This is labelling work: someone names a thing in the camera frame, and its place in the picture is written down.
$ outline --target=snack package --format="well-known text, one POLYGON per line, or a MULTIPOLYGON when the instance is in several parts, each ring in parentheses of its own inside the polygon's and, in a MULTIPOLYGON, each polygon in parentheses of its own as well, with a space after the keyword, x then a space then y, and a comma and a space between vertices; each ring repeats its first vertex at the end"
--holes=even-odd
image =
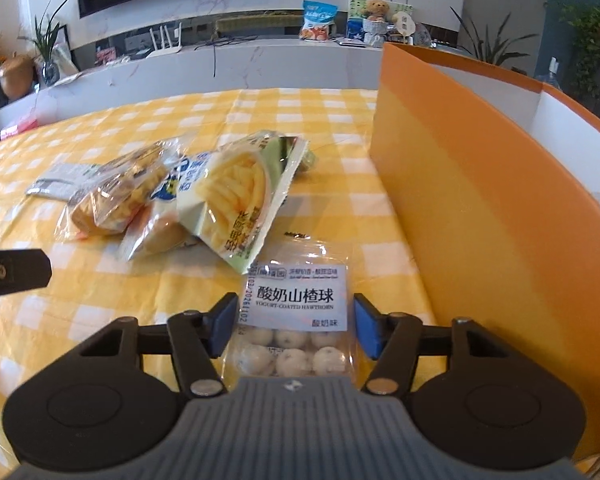
POLYGON ((262 248, 307 144, 262 131, 185 161, 176 192, 178 221, 244 274, 262 248))
POLYGON ((131 260, 198 243, 197 238, 178 222, 176 209, 180 170, 189 166, 190 160, 183 158, 154 190, 149 203, 129 224, 120 244, 120 256, 123 259, 131 260))
POLYGON ((302 2, 304 24, 300 29, 301 40, 328 41, 329 28, 334 25, 338 7, 320 2, 302 2))
POLYGON ((123 232, 192 140, 193 136, 159 140, 102 165, 69 200, 56 235, 67 238, 63 221, 83 236, 123 232))
POLYGON ((222 380, 241 376, 349 375, 356 332, 343 254, 322 242, 287 239, 249 269, 222 380))
MULTIPOLYGON (((260 132, 256 138, 264 140, 267 139, 267 136, 277 138, 275 132, 260 132)), ((280 156, 280 163, 286 165, 288 159, 286 154, 293 150, 298 139, 299 137, 280 137, 280 142, 285 143, 282 144, 285 155, 280 156)), ((246 139, 246 142, 250 143, 252 140, 251 138, 246 139)), ((222 150, 225 151, 230 149, 232 149, 230 146, 222 147, 222 150)), ((149 256, 182 246, 195 245, 198 242, 198 239, 180 223, 176 198, 179 181, 186 178, 187 172, 195 167, 197 161, 206 160, 207 156, 207 153, 200 154, 193 161, 188 157, 184 157, 162 181, 161 186, 151 195, 147 206, 136 215, 126 230, 125 238, 120 244, 120 256, 123 259, 130 260, 140 256, 149 256)), ((308 171, 314 164, 315 155, 306 150, 297 171, 308 171)), ((240 165, 236 167, 239 168, 237 171, 243 175, 245 174, 244 168, 240 165)), ((230 182, 229 186, 232 188, 235 183, 230 182)), ((230 200, 231 206, 237 205, 237 196, 234 196, 232 192, 225 193, 224 197, 230 200)))
POLYGON ((40 175, 26 190, 27 195, 68 202, 81 186, 90 181, 99 164, 56 164, 40 175))

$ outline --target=tablecloth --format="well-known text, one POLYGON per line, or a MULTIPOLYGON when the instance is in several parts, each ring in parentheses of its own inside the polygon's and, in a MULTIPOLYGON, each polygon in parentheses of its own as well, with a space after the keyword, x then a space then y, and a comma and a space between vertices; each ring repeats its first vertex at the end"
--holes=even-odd
MULTIPOLYGON (((52 262, 46 289, 0 298, 0 412, 21 382, 119 316, 141 324, 208 310, 242 277, 206 247, 133 261, 118 238, 60 243, 63 204, 26 198, 26 187, 58 162, 107 162, 154 140, 197 132, 200 151, 260 129, 308 139, 317 165, 298 176, 274 230, 348 247, 355 292, 384 311, 433 318, 394 210, 367 156, 376 92, 329 89, 237 90, 128 105, 39 128, 0 142, 0 249, 43 248, 52 262)), ((166 358, 146 370, 175 388, 166 358)), ((419 367, 418 380, 440 371, 419 367)), ((17 464, 0 424, 0 476, 17 464)))

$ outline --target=brown stuffed toy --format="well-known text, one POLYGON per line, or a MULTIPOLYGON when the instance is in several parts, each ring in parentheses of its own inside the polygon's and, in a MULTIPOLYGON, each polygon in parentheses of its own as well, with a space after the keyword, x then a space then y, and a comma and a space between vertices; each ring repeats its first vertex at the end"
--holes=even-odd
POLYGON ((389 4, 384 0, 368 0, 366 2, 366 16, 372 22, 384 22, 384 17, 389 12, 389 4))

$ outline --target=blue and white chip bag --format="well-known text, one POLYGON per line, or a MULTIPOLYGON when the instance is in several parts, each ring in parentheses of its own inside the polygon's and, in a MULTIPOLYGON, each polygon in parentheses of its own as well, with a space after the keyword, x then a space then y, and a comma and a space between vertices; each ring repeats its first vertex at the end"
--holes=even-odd
POLYGON ((304 9, 304 24, 300 30, 301 40, 328 41, 330 27, 335 26, 338 7, 321 2, 302 2, 304 9))

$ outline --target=bottle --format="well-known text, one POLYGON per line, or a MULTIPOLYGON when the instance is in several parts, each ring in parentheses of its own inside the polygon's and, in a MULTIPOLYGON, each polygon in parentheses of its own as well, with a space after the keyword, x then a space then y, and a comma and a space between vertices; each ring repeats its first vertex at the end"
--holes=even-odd
POLYGON ((558 80, 555 78, 555 75, 558 72, 559 66, 560 66, 560 63, 557 62, 555 57, 552 57, 551 61, 549 62, 549 73, 547 75, 539 75, 537 78, 538 81, 547 83, 548 85, 551 85, 551 86, 557 88, 558 90, 560 90, 560 85, 558 85, 558 80))

